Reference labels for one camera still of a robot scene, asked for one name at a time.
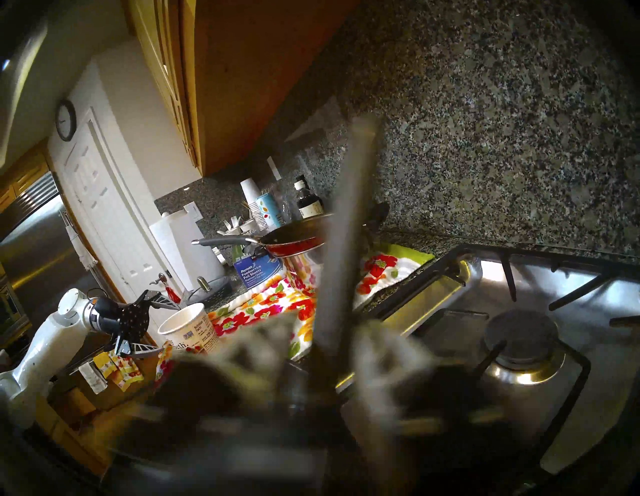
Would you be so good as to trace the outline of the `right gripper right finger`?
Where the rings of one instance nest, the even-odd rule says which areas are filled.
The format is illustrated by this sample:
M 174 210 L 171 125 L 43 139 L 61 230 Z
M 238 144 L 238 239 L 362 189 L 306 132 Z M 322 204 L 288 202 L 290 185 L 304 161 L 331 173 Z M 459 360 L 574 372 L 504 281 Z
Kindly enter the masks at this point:
M 501 422 L 501 405 L 463 360 L 434 354 L 382 322 L 353 336 L 353 427 L 362 440 L 399 440 Z

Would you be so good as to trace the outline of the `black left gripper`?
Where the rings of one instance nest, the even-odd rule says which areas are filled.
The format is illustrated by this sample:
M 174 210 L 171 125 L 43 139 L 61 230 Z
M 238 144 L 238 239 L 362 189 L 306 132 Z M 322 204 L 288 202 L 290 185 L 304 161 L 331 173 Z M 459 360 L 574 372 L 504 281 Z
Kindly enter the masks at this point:
M 157 356 L 160 347 L 140 344 L 149 328 L 149 309 L 179 311 L 181 308 L 162 292 L 145 292 L 144 300 L 122 305 L 112 299 L 95 300 L 95 330 L 108 334 L 112 342 L 121 341 L 116 346 L 116 356 L 143 359 Z

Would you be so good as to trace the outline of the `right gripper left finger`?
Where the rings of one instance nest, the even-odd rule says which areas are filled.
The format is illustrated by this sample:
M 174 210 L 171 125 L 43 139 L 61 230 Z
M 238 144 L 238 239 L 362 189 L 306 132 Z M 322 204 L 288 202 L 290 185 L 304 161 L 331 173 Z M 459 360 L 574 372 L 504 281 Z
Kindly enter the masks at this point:
M 278 397 L 297 315 L 258 319 L 211 351 L 173 352 L 166 425 L 242 425 Z

